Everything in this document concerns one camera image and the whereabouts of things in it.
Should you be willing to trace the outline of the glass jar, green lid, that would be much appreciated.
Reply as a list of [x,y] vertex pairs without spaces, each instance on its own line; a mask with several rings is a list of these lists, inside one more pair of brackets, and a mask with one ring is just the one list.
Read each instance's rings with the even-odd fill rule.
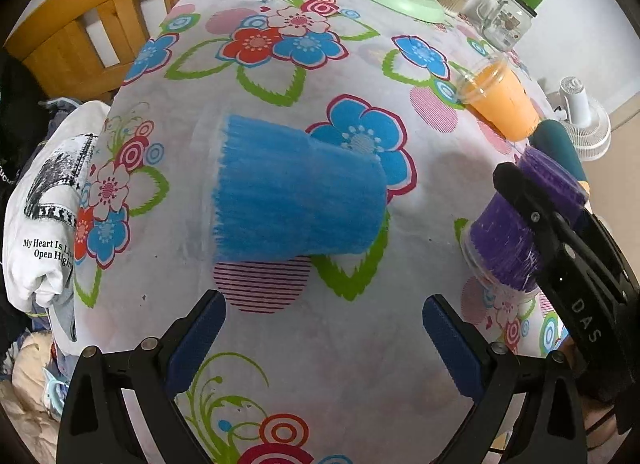
[[532,27],[544,0],[480,0],[475,13],[480,33],[495,49],[508,52]]

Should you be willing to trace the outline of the floral tablecloth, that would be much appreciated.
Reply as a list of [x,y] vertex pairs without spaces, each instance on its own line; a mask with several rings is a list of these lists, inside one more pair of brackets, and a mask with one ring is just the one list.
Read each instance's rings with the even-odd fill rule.
[[457,99],[468,22],[369,0],[179,0],[116,95],[82,189],[79,347],[227,317],[178,406],[216,463],[427,463],[469,409],[422,325],[441,294],[543,357],[547,299],[489,289],[462,230],[516,161]]

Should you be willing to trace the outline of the wooden chair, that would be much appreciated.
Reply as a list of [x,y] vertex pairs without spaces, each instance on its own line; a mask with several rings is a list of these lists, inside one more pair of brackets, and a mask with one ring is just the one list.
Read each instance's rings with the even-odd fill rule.
[[[154,0],[166,15],[178,0]],[[143,0],[43,0],[11,31],[3,49],[49,98],[111,102],[153,34]]]

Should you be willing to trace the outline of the white printed t-shirt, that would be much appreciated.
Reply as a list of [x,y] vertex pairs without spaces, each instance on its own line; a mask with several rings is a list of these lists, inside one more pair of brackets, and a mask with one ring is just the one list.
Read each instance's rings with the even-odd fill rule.
[[70,113],[18,180],[3,226],[2,271],[9,303],[41,308],[63,339],[76,340],[74,242],[89,164],[110,106],[91,101]]

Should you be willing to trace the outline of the purple plastic cup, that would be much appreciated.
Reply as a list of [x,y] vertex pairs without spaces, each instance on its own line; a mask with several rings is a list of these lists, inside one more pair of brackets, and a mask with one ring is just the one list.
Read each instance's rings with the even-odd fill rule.
[[[570,172],[533,146],[527,146],[520,159],[508,166],[518,168],[544,190],[567,221],[576,222],[588,194]],[[537,293],[534,272],[540,254],[534,233],[500,193],[494,194],[475,221],[465,224],[460,246],[472,274],[486,291]]]

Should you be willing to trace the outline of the orange plastic cup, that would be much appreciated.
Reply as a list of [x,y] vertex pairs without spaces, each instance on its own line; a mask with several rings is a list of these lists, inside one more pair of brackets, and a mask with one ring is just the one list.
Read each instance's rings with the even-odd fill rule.
[[511,142],[527,139],[540,123],[524,86],[501,54],[487,55],[470,67],[462,67],[454,84],[461,103]]

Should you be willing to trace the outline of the dark teal cup, yellow band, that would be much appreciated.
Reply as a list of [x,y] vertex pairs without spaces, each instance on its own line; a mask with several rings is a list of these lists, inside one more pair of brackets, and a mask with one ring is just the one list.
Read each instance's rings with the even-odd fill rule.
[[529,143],[562,166],[587,193],[590,193],[590,186],[582,163],[568,133],[559,121],[541,120],[534,133],[529,137]]

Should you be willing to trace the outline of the blue plastic cup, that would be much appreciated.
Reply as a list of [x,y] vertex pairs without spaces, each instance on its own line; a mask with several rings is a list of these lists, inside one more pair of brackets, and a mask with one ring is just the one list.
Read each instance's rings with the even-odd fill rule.
[[212,136],[214,262],[366,251],[385,217],[381,161],[299,129],[230,115]]

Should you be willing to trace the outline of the black jacket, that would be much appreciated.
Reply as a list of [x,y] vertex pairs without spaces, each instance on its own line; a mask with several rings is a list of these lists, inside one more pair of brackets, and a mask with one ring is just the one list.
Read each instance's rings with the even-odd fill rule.
[[47,98],[30,70],[1,49],[1,218],[26,161],[48,131]]

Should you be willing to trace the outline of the white floor fan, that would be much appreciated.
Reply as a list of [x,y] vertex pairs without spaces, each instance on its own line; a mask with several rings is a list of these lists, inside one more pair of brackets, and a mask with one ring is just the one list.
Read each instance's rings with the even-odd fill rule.
[[561,79],[559,90],[548,96],[556,120],[565,128],[581,161],[597,161],[611,146],[611,119],[604,107],[590,98],[575,76]]

